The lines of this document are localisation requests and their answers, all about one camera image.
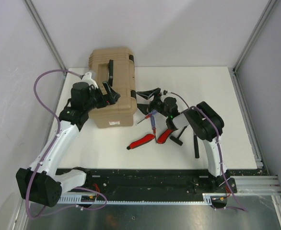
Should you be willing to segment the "tan plastic tool box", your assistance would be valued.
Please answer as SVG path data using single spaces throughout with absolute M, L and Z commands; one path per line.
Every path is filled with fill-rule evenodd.
M 98 128 L 130 127 L 137 110 L 134 54 L 127 47 L 94 50 L 89 69 L 108 105 L 89 116 Z

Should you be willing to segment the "black rubber mallet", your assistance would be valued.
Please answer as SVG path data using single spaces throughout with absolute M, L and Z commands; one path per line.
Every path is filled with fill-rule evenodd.
M 174 143 L 176 143 L 177 145 L 182 146 L 182 145 L 183 145 L 183 141 L 181 141 L 180 138 L 181 138 L 182 134 L 184 133 L 184 131 L 186 130 L 186 128 L 187 128 L 187 126 L 183 127 L 183 129 L 181 130 L 181 132 L 178 134 L 177 137 L 171 135 L 171 136 L 170 136 L 170 139 L 171 139 Z

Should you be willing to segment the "black handled claw hammer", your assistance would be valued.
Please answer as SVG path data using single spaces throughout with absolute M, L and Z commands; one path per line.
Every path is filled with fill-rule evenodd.
M 199 145 L 198 145 L 198 137 L 195 133 L 193 133 L 193 143 L 194 143 L 194 153 L 195 153 L 195 158 L 199 159 Z

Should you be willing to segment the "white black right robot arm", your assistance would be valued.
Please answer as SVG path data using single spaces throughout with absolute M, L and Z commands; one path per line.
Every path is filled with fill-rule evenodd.
M 152 134 L 131 143 L 129 148 L 139 147 L 151 140 L 155 140 L 158 144 L 164 144 L 169 138 L 180 144 L 180 140 L 173 137 L 172 133 L 177 130 L 185 131 L 187 127 L 191 127 L 196 158 L 199 158 L 198 140 L 201 140 L 205 147 L 208 172 L 211 175 L 208 180 L 209 189 L 213 192 L 220 192 L 225 188 L 226 193 L 233 194 L 234 189 L 229 183 L 230 177 L 221 148 L 223 119 L 205 101 L 179 111 L 175 98 L 177 94 L 174 92 L 156 88 L 149 91 L 139 91 L 136 94 L 148 101 L 148 104 L 139 103 L 137 107 L 146 119 L 150 119 Z M 161 114 L 166 118 L 167 129 L 160 136 L 156 135 L 154 119 L 156 114 Z

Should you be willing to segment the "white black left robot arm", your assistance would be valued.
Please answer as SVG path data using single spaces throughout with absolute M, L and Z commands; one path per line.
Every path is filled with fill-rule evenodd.
M 94 83 L 80 81 L 73 84 L 71 97 L 57 118 L 54 137 L 27 169 L 20 168 L 16 173 L 21 196 L 26 202 L 53 207 L 62 194 L 76 187 L 84 192 L 92 188 L 93 180 L 84 170 L 72 169 L 62 175 L 57 175 L 56 171 L 70 144 L 88 120 L 89 112 L 114 105 L 119 100 L 120 94 L 107 81 L 103 82 L 103 86 L 106 94 Z

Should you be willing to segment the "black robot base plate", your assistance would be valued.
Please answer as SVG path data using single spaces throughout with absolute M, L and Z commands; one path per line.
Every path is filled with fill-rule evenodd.
M 86 173 L 85 185 L 97 185 L 101 192 L 115 189 L 186 188 L 196 193 L 226 191 L 235 187 L 229 171 L 225 176 L 212 176 L 208 170 L 132 170 L 132 169 L 89 169 L 75 167 Z

